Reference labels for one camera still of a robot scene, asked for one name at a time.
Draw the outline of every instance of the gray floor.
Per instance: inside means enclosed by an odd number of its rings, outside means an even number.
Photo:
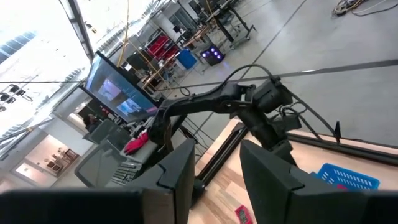
[[[375,4],[370,0],[358,10]],[[380,8],[395,4],[381,4]],[[181,86],[224,80],[234,69],[249,63],[266,66],[281,74],[340,67],[398,58],[398,14],[395,9],[367,17],[347,14],[331,18],[336,1],[317,0],[246,0],[238,12],[257,32],[251,41],[234,51],[214,67],[198,65],[180,80]],[[304,76],[302,73],[283,78],[283,83],[318,111],[332,126],[341,122],[346,138],[363,139],[381,144],[398,145],[398,67],[382,67]],[[264,76],[257,68],[236,74],[232,79]],[[263,80],[243,82],[260,84]],[[215,85],[196,86],[192,93],[208,91]],[[180,97],[174,90],[169,98]],[[319,133],[329,134],[312,115],[306,114]],[[189,115],[209,136],[200,134],[208,144],[228,123],[227,114],[202,112]]]

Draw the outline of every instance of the workbench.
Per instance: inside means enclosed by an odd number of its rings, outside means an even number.
[[[232,119],[210,148],[204,153],[195,166],[196,175],[198,175],[210,161],[238,122],[238,120]],[[291,131],[290,133],[313,137],[312,134],[303,131]],[[327,141],[334,141],[334,139],[329,136],[321,135],[321,137]],[[246,135],[245,139],[259,144],[250,133]],[[396,178],[398,176],[398,167],[327,151],[315,146],[292,141],[290,143],[294,149],[292,151],[293,158],[297,165],[305,172],[318,172],[321,166],[328,162],[379,179],[379,189],[398,190],[398,179]],[[398,154],[397,149],[365,142],[342,139],[341,143],[394,155]],[[206,192],[203,194],[202,198],[190,210],[189,224],[239,223],[234,211],[240,205],[244,205],[249,210],[251,218],[256,223],[250,199],[243,181],[239,150],[240,146],[234,150],[232,155],[224,163],[224,166],[207,186]]]

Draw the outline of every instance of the blue plastic crate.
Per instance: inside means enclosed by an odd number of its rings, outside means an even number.
[[[317,177],[333,185],[342,185],[348,190],[376,190],[380,181],[329,163],[322,166]]]

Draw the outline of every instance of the small red card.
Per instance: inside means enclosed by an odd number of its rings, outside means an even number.
[[[238,216],[241,224],[253,224],[250,213],[244,205],[239,206],[239,208],[235,210],[235,214]]]

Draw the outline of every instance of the person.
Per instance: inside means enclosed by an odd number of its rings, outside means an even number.
[[[100,125],[100,121],[98,121],[98,119],[96,119],[92,114],[85,116],[83,118],[83,122],[90,134]]]

